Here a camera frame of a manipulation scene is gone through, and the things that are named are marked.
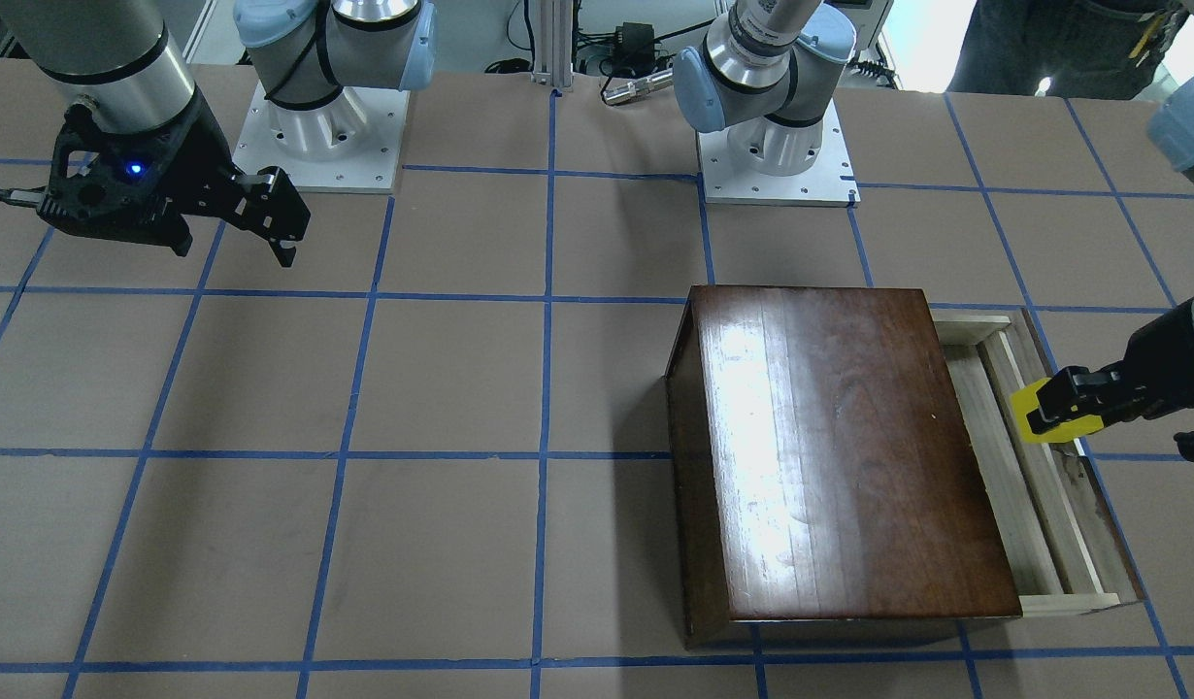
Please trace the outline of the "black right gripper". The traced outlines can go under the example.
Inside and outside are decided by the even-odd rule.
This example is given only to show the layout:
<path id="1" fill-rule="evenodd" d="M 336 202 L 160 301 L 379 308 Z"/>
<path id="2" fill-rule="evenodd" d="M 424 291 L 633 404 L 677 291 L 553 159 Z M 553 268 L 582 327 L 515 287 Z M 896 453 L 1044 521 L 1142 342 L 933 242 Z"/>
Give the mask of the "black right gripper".
<path id="1" fill-rule="evenodd" d="M 35 211 L 72 237 L 156 245 L 178 256 L 190 249 L 185 216 L 223 217 L 267 243 L 281 266 L 293 266 L 312 221 L 285 168 L 239 174 L 202 91 L 165 124 L 135 134 L 103 131 L 90 102 L 74 99 Z"/>

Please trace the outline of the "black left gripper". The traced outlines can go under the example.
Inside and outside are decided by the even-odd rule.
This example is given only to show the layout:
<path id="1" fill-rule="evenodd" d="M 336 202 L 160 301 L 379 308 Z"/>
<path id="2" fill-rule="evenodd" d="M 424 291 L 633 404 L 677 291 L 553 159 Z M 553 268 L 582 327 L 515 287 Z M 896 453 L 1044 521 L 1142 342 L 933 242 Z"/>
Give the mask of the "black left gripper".
<path id="1" fill-rule="evenodd" d="M 1108 428 L 1194 409 L 1194 301 L 1174 307 L 1131 336 L 1122 367 L 1064 367 L 1038 390 L 1038 398 L 1040 415 L 1029 416 L 1033 433 L 1081 416 L 1101 416 Z"/>

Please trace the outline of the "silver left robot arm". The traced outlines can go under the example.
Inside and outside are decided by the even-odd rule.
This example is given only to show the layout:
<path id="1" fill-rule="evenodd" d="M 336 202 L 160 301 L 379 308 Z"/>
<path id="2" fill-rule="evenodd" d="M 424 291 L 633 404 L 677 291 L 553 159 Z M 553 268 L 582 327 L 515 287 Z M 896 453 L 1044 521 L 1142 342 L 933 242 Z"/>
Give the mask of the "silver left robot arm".
<path id="1" fill-rule="evenodd" d="M 673 94 L 718 164 L 751 183 L 792 185 L 824 152 L 833 88 L 857 44 L 820 1 L 736 1 L 673 59 Z M 1125 421 L 1194 409 L 1194 296 L 1130 337 L 1098 370 L 1067 366 L 1011 398 L 1027 441 L 1058 443 Z"/>

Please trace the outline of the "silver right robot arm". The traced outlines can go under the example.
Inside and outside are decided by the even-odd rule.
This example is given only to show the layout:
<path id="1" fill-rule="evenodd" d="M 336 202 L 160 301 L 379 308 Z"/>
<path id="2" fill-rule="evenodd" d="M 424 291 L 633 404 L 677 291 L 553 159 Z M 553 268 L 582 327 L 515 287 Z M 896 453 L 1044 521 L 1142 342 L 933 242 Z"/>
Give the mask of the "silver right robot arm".
<path id="1" fill-rule="evenodd" d="M 187 216 L 221 217 L 291 266 L 312 213 L 279 163 L 239 167 L 153 1 L 0 1 L 64 94 L 50 180 L 0 188 L 66 235 L 189 252 Z M 430 1 L 238 1 L 239 39 L 287 157 L 344 157 L 371 137 L 357 88 L 420 91 L 436 67 Z"/>

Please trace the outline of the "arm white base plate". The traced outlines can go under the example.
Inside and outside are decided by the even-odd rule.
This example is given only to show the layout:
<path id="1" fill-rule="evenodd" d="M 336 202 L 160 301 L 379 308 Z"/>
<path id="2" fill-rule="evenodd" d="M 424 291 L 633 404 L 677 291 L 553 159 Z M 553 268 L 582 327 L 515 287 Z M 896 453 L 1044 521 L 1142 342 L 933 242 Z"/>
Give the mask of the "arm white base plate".
<path id="1" fill-rule="evenodd" d="M 393 194 L 412 96 L 346 87 L 330 105 L 293 111 L 259 82 L 233 160 L 250 174 L 277 165 L 300 194 Z"/>
<path id="2" fill-rule="evenodd" d="M 700 133 L 704 200 L 730 206 L 858 206 L 857 178 L 836 102 L 804 128 L 749 119 Z"/>

